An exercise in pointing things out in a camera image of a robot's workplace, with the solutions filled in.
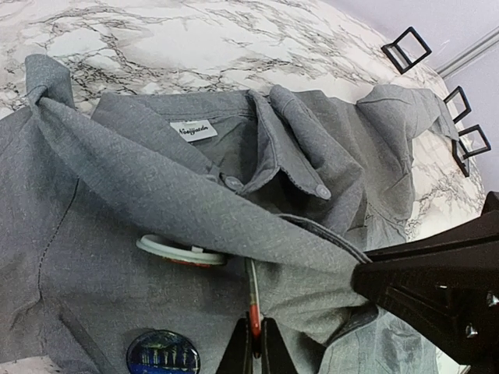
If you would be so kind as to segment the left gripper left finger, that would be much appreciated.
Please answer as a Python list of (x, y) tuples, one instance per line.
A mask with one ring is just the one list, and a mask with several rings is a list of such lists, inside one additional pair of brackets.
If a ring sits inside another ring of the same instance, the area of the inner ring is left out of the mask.
[(253, 372), (253, 335), (247, 317), (238, 320), (216, 374)]

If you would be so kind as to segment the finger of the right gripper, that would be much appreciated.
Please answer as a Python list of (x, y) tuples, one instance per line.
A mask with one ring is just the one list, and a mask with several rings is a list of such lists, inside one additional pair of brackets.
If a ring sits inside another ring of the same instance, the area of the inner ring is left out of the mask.
[(460, 365), (498, 367), (498, 194), (479, 217), (415, 242), (368, 252), (352, 287)]

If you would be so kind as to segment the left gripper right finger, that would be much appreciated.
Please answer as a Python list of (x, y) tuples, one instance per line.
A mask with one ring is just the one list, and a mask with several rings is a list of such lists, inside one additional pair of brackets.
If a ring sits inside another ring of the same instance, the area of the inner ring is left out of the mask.
[(274, 319), (262, 321), (260, 350), (263, 374), (298, 373)]

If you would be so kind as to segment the orange portrait brooch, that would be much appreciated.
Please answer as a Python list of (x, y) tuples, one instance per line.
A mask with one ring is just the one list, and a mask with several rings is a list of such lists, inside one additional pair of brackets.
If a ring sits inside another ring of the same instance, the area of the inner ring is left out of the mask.
[(252, 334), (252, 350), (255, 358), (261, 356), (261, 315), (260, 300), (257, 283), (257, 274), (254, 261), (250, 258), (245, 259), (245, 268), (249, 280), (249, 324)]

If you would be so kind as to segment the grey button-up shirt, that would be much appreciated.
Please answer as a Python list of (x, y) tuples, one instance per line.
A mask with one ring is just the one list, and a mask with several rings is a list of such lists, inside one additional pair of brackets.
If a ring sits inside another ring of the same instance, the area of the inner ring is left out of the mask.
[[(3, 362), (125, 373), (133, 340), (170, 330), (213, 373), (250, 258), (297, 372), (437, 371), (427, 339), (351, 286), (367, 251), (405, 241), (412, 141), (457, 134), (434, 92), (105, 93), (86, 116), (64, 65), (25, 66), (27, 103), (1, 122)], [(166, 260), (136, 247), (148, 234), (227, 263)]]

